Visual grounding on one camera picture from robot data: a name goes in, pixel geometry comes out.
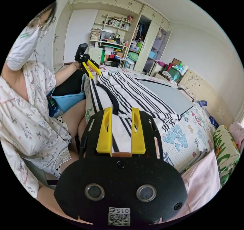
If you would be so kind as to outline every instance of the face mask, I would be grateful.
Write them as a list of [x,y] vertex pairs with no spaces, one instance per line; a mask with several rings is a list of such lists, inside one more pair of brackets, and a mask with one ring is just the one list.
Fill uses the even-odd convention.
[[39,27],[37,29],[26,27],[21,32],[6,59],[7,65],[11,70],[20,70],[31,57],[37,46],[39,29]]

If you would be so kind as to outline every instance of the sticker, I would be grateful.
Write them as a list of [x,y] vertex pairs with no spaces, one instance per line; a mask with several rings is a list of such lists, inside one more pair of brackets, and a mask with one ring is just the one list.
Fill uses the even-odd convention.
[[109,207],[108,225],[130,226],[130,208]]

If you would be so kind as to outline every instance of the printed bedsheet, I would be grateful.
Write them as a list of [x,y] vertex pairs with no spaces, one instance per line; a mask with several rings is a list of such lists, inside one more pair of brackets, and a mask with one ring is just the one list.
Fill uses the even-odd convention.
[[[137,79],[150,80],[172,88],[179,88],[175,82],[169,83],[168,81],[139,74],[131,70],[108,66],[100,66],[100,70],[105,72],[125,72]],[[214,149],[213,133],[215,129],[210,123],[206,112],[195,102],[197,98],[194,97],[193,93],[182,85],[180,87],[193,97],[193,107],[182,115],[182,120],[178,124],[167,133],[161,134],[161,138],[164,161],[174,166],[180,173],[183,173],[187,168],[203,158],[206,153]],[[87,77],[84,81],[84,91],[86,94],[85,116],[88,122],[94,114],[94,109]]]

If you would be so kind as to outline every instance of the headboard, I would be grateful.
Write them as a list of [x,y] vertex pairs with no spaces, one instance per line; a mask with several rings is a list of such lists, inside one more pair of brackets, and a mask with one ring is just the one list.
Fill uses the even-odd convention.
[[180,84],[189,88],[198,100],[208,102],[206,110],[219,125],[229,127],[234,122],[233,115],[222,97],[196,73],[188,69]]

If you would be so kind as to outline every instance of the glasses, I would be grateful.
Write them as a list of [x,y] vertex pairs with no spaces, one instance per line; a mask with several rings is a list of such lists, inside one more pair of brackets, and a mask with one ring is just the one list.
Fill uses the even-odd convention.
[[34,18],[29,22],[27,25],[26,31],[33,31],[35,32],[37,28],[39,28],[39,37],[42,38],[48,31],[49,25],[47,23],[42,24],[40,18]]

